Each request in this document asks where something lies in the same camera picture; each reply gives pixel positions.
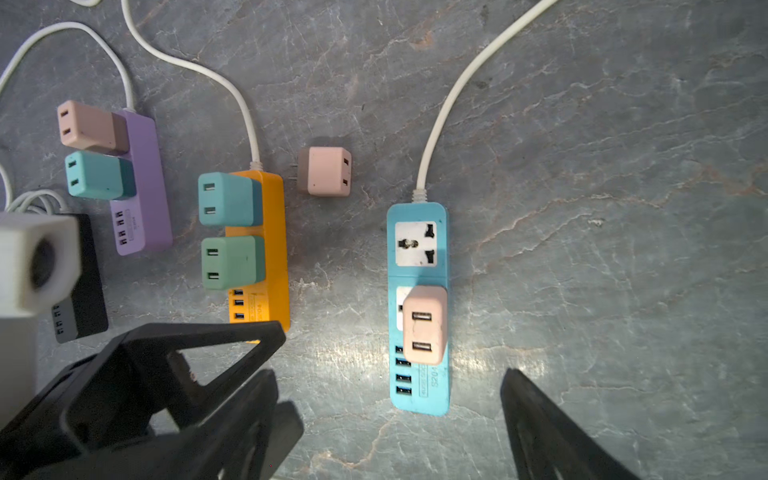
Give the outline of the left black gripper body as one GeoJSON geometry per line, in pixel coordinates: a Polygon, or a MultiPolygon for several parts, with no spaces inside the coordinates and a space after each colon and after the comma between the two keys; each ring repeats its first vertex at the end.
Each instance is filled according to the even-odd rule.
{"type": "Polygon", "coordinates": [[[65,368],[1,430],[1,477],[155,436],[151,418],[198,386],[178,351],[117,347],[65,368]]]}

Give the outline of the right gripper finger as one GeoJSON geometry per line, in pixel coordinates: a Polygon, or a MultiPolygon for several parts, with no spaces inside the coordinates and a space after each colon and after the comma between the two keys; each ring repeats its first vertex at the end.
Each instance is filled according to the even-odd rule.
{"type": "Polygon", "coordinates": [[[638,479],[522,371],[506,371],[500,398],[520,479],[638,479]]]}

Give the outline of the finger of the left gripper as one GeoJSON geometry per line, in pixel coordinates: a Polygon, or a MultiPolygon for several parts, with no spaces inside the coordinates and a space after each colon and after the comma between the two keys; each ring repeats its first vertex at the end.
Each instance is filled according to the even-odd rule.
{"type": "Polygon", "coordinates": [[[277,321],[147,324],[123,347],[152,415],[203,420],[231,397],[285,343],[277,321]]]}
{"type": "Polygon", "coordinates": [[[205,422],[38,468],[28,479],[269,479],[304,433],[273,371],[257,372],[205,422]]]}

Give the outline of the green plug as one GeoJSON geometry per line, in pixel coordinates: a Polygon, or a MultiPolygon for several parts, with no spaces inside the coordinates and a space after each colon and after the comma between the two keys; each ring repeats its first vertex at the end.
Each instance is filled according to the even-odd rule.
{"type": "Polygon", "coordinates": [[[201,243],[202,284],[208,290],[229,290],[266,278],[264,239],[259,236],[205,238],[201,243]]]}

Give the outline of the orange power strip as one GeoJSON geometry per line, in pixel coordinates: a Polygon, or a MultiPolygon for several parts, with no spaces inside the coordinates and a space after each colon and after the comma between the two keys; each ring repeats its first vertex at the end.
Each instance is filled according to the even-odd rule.
{"type": "Polygon", "coordinates": [[[256,170],[234,172],[234,175],[261,184],[263,224],[226,227],[225,235],[264,239],[266,277],[259,283],[228,291],[229,320],[231,323],[278,321],[287,332],[291,313],[283,179],[277,174],[256,170]]]}

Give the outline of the pink plug teal strip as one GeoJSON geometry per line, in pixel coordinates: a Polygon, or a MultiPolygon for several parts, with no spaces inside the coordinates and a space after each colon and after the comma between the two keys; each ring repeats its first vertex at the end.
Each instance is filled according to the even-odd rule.
{"type": "Polygon", "coordinates": [[[448,294],[442,286],[417,285],[403,302],[404,355],[411,363],[436,366],[447,340],[448,294]]]}
{"type": "Polygon", "coordinates": [[[299,192],[318,197],[347,197],[351,177],[352,156],[345,148],[313,146],[299,151],[299,192]]]}

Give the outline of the teal power strip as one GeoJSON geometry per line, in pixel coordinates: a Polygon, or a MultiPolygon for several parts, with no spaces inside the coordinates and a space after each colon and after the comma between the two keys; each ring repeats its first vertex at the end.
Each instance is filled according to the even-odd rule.
{"type": "Polygon", "coordinates": [[[387,213],[390,398],[433,416],[450,408],[448,240],[439,203],[395,204],[387,213]]]}

